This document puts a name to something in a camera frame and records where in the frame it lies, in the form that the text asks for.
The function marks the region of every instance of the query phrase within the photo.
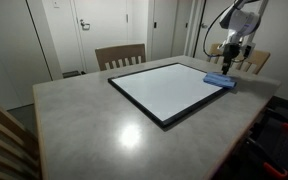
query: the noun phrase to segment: chair back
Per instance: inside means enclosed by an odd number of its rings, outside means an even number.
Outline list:
[[[125,46],[106,47],[95,50],[98,65],[101,71],[146,62],[145,45],[132,44]]]
[[[37,138],[0,107],[0,179],[40,179]]]
[[[212,44],[209,54],[211,55],[222,54],[222,52],[217,49],[219,45],[220,44]],[[253,74],[258,74],[260,70],[263,68],[268,58],[270,57],[270,55],[271,54],[269,52],[254,50],[253,53],[251,54],[251,57],[246,59],[244,62],[237,63],[235,69],[244,72],[248,72],[249,70],[253,69],[251,72]],[[242,60],[243,56],[240,54],[236,59]],[[212,58],[208,57],[207,61],[213,62],[215,64],[223,64],[223,61],[221,60],[220,57],[212,57]]]

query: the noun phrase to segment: chair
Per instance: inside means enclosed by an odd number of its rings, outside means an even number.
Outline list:
[[[37,138],[0,107],[0,179],[41,179]]]
[[[126,66],[125,59],[127,59],[129,65],[133,65],[133,60],[135,60],[135,64],[146,62],[144,44],[100,48],[95,49],[95,53],[101,71],[107,70],[106,63],[109,64],[110,69],[114,68],[113,62],[117,68]]]
[[[217,47],[219,45],[220,44],[212,44],[209,54],[212,54],[212,55],[222,54],[222,52],[217,49]],[[260,70],[263,68],[263,66],[266,63],[266,61],[268,60],[268,58],[270,57],[270,55],[271,54],[269,52],[254,50],[252,55],[251,55],[251,57],[248,58],[247,60],[245,60],[242,63],[238,63],[236,65],[235,69],[242,70],[244,72],[248,72],[250,70],[250,67],[252,65],[255,65],[256,67],[252,71],[252,73],[253,74],[258,74],[260,72]],[[237,59],[238,60],[242,60],[243,59],[242,55],[240,54],[237,57]],[[219,57],[214,57],[214,63],[215,64],[219,63]]]

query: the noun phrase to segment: gray tabletop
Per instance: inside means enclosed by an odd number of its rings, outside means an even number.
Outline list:
[[[274,95],[280,82],[234,70],[234,90],[163,131],[107,79],[179,62],[179,56],[38,84],[34,99],[45,179],[207,179]]]

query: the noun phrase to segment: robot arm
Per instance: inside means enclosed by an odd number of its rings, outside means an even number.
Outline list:
[[[247,43],[241,46],[240,39],[256,31],[260,25],[261,18],[253,12],[245,12],[241,9],[245,3],[257,0],[237,0],[221,16],[220,25],[223,29],[228,29],[227,39],[219,47],[223,51],[224,64],[223,74],[226,74],[231,66],[232,59],[236,58],[240,51],[244,58],[248,58],[254,49],[254,43]]]

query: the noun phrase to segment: floor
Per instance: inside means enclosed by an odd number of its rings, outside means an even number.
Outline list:
[[[34,105],[23,106],[8,110],[18,121],[20,121],[33,134],[37,134]]]
[[[288,102],[274,97],[272,101],[269,103],[271,108],[274,108],[279,113],[283,114],[284,116],[288,117]],[[28,105],[16,109],[12,109],[8,111],[11,113],[16,119],[18,119],[28,130],[32,133],[36,134],[36,121],[35,121],[35,111],[34,105]],[[267,176],[267,173],[263,171],[263,168],[257,167],[254,163],[250,162],[249,160],[244,160],[243,162],[239,161],[238,163],[232,162],[232,160],[228,159],[222,165],[219,170],[219,173],[213,179],[271,179]]]

